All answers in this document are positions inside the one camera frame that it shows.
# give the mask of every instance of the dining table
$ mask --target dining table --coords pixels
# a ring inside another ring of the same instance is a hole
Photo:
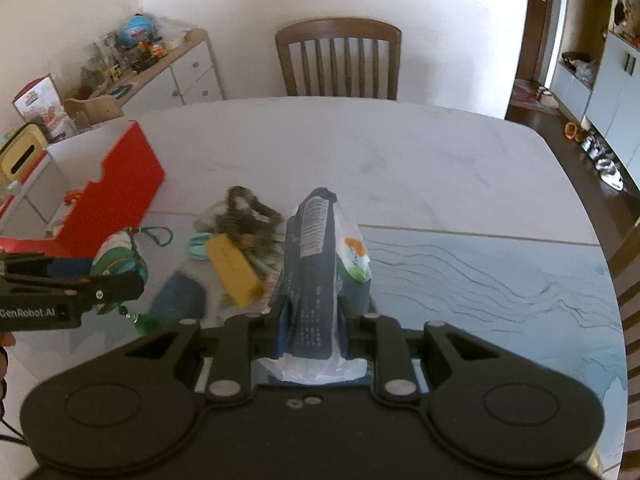
[[[616,294],[591,221],[534,130],[434,105],[329,97],[229,100],[135,120],[166,173],[141,225],[168,227],[174,240],[160,248],[137,235],[149,280],[130,310],[147,312],[179,269],[207,290],[203,326],[247,312],[223,306],[212,265],[189,257],[194,220],[231,186],[284,218],[326,187],[360,226],[379,311],[404,328],[442,320],[588,386],[605,412],[603,478],[617,478],[627,384]],[[135,337],[116,313],[87,314],[76,330],[18,334],[12,356],[39,381]]]

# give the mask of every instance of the wooden floor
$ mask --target wooden floor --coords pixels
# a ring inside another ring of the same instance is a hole
[[[601,181],[593,162],[581,150],[580,146],[564,137],[566,118],[513,106],[509,106],[505,118],[529,126],[545,139],[574,185],[574,189],[591,219],[604,256],[608,260],[634,228],[634,223],[640,216],[640,199],[630,196],[626,192],[615,191]],[[631,193],[638,196],[637,189],[631,190]],[[627,267],[625,274],[626,276],[614,280],[614,288],[618,294],[638,280],[640,258],[636,258]],[[640,310],[639,296],[640,294],[621,309],[623,317]],[[639,353],[636,352],[629,356],[629,367],[640,364],[637,359],[638,355]],[[630,394],[634,394],[636,391],[640,392],[637,383],[630,382],[628,387]],[[640,448],[638,433],[640,432],[635,431],[626,436],[625,450]],[[640,473],[637,471],[620,473],[618,480],[640,480]]]
[[[511,105],[505,118],[529,126],[545,139],[574,185],[605,257],[611,257],[640,216],[640,199],[615,191],[601,181],[593,162],[580,146],[564,137],[566,118]]]

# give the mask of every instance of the wooden chair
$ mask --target wooden chair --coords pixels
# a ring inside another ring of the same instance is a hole
[[[627,361],[628,401],[627,422],[625,435],[625,450],[620,463],[619,480],[640,479],[640,440],[639,434],[633,432],[640,428],[640,387],[637,381],[640,377],[640,280],[635,276],[624,276],[625,271],[640,254],[640,234],[634,229],[626,238],[622,246],[607,261],[609,272],[616,284],[622,278],[633,282],[631,286],[624,286],[624,292],[618,295],[618,306],[622,318],[622,329],[625,335],[625,353]],[[637,262],[629,269],[635,274]]]
[[[280,57],[280,66],[284,83],[287,87],[287,95],[297,96],[298,88],[294,74],[293,63],[289,45],[299,43],[302,58],[302,73],[306,95],[312,95],[311,74],[307,55],[307,41],[313,41],[316,51],[316,73],[318,74],[318,95],[326,95],[324,84],[324,65],[322,62],[322,47],[320,40],[329,39],[329,60],[331,74],[332,95],[338,95],[338,61],[336,56],[336,40],[341,40],[344,45],[344,75],[346,96],[352,97],[352,72],[351,72],[351,48],[349,38],[358,40],[358,88],[359,96],[365,96],[365,47],[364,40],[372,40],[372,78],[373,97],[379,98],[380,84],[380,54],[379,41],[387,41],[388,53],[388,84],[386,98],[396,100],[398,98],[398,71],[400,69],[400,44],[402,32],[399,28],[377,20],[365,20],[363,18],[328,18],[311,20],[309,22],[296,23],[283,28],[276,34],[276,47]]]

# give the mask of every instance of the wall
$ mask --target wall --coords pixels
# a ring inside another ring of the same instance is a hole
[[[86,45],[123,22],[128,5],[127,0],[0,0],[0,132],[20,124],[11,102],[29,81],[49,73],[61,51]]]
[[[320,16],[363,16],[402,29],[398,99],[503,118],[527,0],[141,0],[209,31],[228,98],[285,94],[273,35]]]
[[[607,28],[611,0],[567,0],[560,54],[569,50],[587,52],[591,59],[602,55],[601,31]]]

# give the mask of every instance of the white cabinet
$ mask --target white cabinet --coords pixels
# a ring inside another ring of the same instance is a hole
[[[171,67],[169,67],[144,85],[122,107],[122,111],[125,117],[133,119],[147,112],[166,110],[181,105],[182,97],[175,84]]]
[[[209,45],[203,41],[140,88],[122,111],[135,119],[147,112],[221,99]]]
[[[611,121],[606,139],[620,162],[628,169],[640,143],[640,66],[638,74],[630,77],[630,84],[620,94],[618,108]]]
[[[556,67],[550,89],[576,119],[582,119],[591,91],[562,63]]]
[[[220,88],[216,72],[210,68],[196,83],[183,94],[184,104],[207,103],[221,101]]]
[[[180,59],[177,59],[172,65],[175,81],[182,91],[182,95],[193,86],[210,68],[213,62],[209,55],[209,45],[203,41],[193,50],[188,51]]]
[[[609,33],[587,118],[629,170],[640,144],[640,52]]]
[[[628,91],[630,65],[640,57],[638,51],[611,32],[600,61],[598,76],[593,87],[587,118],[608,139],[614,116],[620,107],[620,99]]]

